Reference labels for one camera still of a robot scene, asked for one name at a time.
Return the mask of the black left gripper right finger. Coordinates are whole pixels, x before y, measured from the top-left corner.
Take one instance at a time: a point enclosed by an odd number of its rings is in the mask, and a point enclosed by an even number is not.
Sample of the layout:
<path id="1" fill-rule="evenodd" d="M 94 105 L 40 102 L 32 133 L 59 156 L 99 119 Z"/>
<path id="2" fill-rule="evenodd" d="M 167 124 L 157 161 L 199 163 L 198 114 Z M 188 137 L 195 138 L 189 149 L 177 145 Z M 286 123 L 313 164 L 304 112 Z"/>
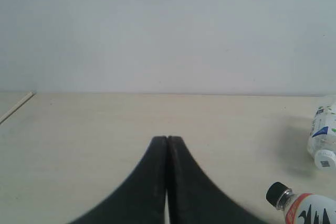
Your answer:
<path id="1" fill-rule="evenodd" d="M 167 138 L 166 190 L 170 223 L 264 223 L 210 180 L 180 136 Z"/>

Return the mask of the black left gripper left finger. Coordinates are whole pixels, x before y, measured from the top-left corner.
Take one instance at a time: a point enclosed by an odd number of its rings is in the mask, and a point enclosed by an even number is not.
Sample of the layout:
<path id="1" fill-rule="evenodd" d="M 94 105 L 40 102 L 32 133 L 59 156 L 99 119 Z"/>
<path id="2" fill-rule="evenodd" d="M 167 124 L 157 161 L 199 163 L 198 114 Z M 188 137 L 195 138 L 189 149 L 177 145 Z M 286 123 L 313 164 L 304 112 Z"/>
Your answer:
<path id="1" fill-rule="evenodd" d="M 167 138 L 155 136 L 132 173 L 72 223 L 165 223 Z"/>

